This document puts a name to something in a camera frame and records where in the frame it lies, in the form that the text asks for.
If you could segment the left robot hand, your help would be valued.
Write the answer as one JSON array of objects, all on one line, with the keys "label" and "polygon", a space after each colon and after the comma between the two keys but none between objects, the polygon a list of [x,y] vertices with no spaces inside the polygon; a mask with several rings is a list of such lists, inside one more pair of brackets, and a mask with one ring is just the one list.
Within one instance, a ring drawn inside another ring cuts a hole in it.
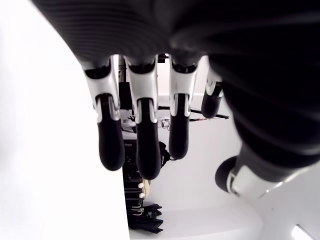
[{"label": "left robot hand", "polygon": [[243,142],[216,184],[256,199],[320,160],[317,0],[36,0],[77,59],[208,56]]}]

